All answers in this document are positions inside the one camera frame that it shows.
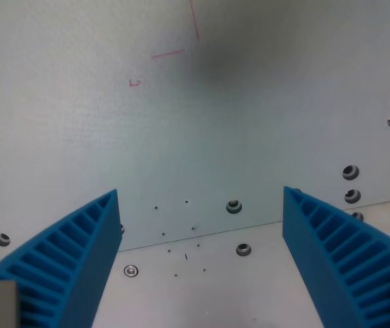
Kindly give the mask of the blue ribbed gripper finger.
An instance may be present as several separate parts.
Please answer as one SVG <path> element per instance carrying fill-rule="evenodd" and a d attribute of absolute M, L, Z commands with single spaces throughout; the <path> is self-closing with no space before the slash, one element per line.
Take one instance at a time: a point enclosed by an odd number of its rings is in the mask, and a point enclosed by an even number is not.
<path fill-rule="evenodd" d="M 112 190 L 0 260 L 0 281 L 18 285 L 20 327 L 91 327 L 119 247 Z"/>
<path fill-rule="evenodd" d="M 283 189 L 283 238 L 325 327 L 390 327 L 390 236 Z"/>

